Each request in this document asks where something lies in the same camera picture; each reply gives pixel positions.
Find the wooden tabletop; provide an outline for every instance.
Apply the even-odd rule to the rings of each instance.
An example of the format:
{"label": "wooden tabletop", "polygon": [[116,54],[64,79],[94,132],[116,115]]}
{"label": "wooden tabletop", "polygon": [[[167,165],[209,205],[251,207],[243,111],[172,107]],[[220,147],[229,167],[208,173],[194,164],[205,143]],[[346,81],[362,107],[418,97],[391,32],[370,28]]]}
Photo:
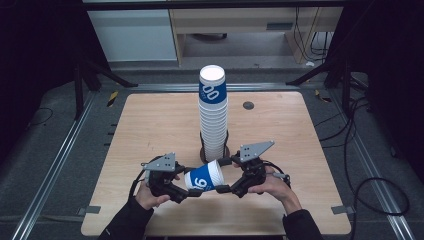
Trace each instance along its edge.
{"label": "wooden tabletop", "polygon": [[[346,214],[334,215],[331,207],[342,205],[327,161],[318,141],[303,97],[298,92],[229,92],[227,146],[235,154],[242,144],[274,140],[261,158],[291,176],[292,188],[323,234],[347,234]],[[254,103],[252,110],[243,103]],[[197,93],[133,94],[125,104],[112,144],[99,176],[82,233],[100,235],[125,204],[140,163],[175,152],[186,167],[199,167],[201,142]],[[222,167],[232,185],[241,170]],[[185,189],[184,180],[174,184]],[[282,235],[284,208],[268,194],[206,192],[181,204],[168,201],[150,220],[149,236]]]}

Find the stack of paper cups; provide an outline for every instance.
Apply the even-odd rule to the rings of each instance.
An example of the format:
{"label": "stack of paper cups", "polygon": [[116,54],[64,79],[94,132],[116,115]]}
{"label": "stack of paper cups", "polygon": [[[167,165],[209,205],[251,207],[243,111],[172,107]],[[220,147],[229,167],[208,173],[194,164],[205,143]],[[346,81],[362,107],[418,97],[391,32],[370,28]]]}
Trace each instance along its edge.
{"label": "stack of paper cups", "polygon": [[205,160],[223,157],[227,137],[227,87],[225,71],[209,65],[200,70],[199,112]]}

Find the black sleeve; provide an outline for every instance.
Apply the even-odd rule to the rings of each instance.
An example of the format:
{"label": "black sleeve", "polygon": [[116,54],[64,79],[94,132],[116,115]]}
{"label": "black sleeve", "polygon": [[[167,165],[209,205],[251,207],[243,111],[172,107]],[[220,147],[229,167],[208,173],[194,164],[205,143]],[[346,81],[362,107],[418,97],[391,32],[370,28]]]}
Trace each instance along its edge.
{"label": "black sleeve", "polygon": [[322,240],[314,219],[308,210],[302,209],[283,217],[283,225],[290,240]]}
{"label": "black sleeve", "polygon": [[98,240],[140,240],[152,215],[153,209],[145,210],[135,198],[130,198]]}

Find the person's arm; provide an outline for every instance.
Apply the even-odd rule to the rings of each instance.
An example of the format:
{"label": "person's arm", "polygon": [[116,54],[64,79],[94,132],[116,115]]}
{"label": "person's arm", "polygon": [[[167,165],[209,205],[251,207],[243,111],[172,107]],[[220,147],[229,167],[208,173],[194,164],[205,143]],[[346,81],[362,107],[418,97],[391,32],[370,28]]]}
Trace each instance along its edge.
{"label": "person's arm", "polygon": [[287,216],[283,217],[283,225],[287,238],[290,240],[323,239],[309,211],[302,209],[299,199],[287,184],[280,178],[274,177],[274,169],[266,167],[267,177],[263,184],[249,188],[249,193],[267,192],[280,201]]}
{"label": "person's arm", "polygon": [[153,207],[158,207],[169,199],[168,195],[154,197],[142,181],[137,195],[128,200],[103,230],[98,240],[142,239],[146,225],[153,215]]}

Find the hand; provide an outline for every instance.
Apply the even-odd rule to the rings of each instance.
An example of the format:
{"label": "hand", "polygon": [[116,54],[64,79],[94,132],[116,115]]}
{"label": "hand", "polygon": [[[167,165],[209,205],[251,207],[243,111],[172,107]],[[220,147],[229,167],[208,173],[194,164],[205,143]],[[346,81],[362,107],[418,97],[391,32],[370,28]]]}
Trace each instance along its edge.
{"label": "hand", "polygon": [[272,167],[265,166],[267,173],[265,182],[261,185],[256,185],[248,189],[248,193],[263,193],[267,192],[280,201],[287,214],[302,209],[299,199],[296,194],[287,186],[281,179],[274,177],[272,174],[275,172]]}
{"label": "hand", "polygon": [[169,195],[162,195],[159,197],[153,196],[150,188],[146,186],[144,181],[140,182],[140,188],[135,196],[135,200],[146,210],[150,210],[155,206],[159,207],[159,205],[170,199],[171,197]]}

